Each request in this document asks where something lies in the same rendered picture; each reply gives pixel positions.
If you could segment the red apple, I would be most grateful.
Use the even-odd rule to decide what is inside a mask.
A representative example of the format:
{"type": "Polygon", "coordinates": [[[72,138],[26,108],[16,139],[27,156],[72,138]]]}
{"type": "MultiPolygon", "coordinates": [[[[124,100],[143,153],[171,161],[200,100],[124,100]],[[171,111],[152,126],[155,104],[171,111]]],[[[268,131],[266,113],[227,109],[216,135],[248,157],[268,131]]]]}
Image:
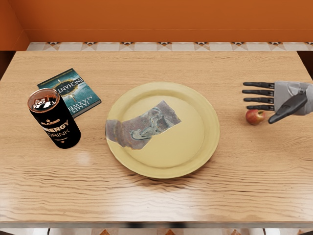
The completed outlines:
{"type": "Polygon", "coordinates": [[[246,112],[246,121],[251,125],[258,125],[266,119],[266,113],[263,110],[248,110],[246,112]]]}

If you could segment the teal book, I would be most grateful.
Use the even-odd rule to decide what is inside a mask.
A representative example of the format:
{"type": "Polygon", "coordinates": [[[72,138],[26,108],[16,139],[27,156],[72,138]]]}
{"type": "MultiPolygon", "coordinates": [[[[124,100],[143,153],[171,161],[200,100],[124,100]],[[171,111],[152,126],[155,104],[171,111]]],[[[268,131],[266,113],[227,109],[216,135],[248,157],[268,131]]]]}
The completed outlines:
{"type": "Polygon", "coordinates": [[[101,103],[101,99],[73,69],[60,73],[37,85],[39,89],[51,88],[62,96],[68,110],[75,118],[101,103]]]}

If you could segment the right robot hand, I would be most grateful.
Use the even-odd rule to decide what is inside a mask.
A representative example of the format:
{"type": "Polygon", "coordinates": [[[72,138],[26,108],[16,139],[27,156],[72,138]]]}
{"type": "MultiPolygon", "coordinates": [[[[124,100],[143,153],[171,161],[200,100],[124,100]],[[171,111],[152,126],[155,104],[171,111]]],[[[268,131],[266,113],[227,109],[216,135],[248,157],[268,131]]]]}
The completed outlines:
{"type": "Polygon", "coordinates": [[[305,116],[313,113],[313,84],[294,81],[244,82],[246,87],[254,90],[242,90],[244,94],[255,94],[257,97],[244,98],[245,102],[258,102],[248,105],[248,110],[274,111],[268,123],[276,123],[288,116],[305,116]]]}

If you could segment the black drink can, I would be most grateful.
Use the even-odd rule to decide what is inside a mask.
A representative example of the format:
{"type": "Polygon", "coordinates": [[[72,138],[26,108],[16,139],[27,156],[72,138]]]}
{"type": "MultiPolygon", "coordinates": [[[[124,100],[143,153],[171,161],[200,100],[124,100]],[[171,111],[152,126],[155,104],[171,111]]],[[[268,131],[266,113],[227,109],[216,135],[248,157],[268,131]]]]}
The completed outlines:
{"type": "Polygon", "coordinates": [[[68,149],[79,142],[79,127],[56,90],[44,88],[35,91],[27,105],[32,116],[57,147],[68,149]]]}

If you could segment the yellow patterned plate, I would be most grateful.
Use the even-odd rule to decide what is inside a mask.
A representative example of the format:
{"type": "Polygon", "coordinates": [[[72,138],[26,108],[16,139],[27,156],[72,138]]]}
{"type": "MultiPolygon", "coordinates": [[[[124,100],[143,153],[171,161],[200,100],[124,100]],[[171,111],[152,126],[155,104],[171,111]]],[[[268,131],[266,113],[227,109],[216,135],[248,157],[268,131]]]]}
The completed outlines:
{"type": "Polygon", "coordinates": [[[199,169],[220,138],[219,119],[208,100],[172,82],[147,83],[124,93],[111,107],[105,128],[121,164],[159,179],[199,169]]]}

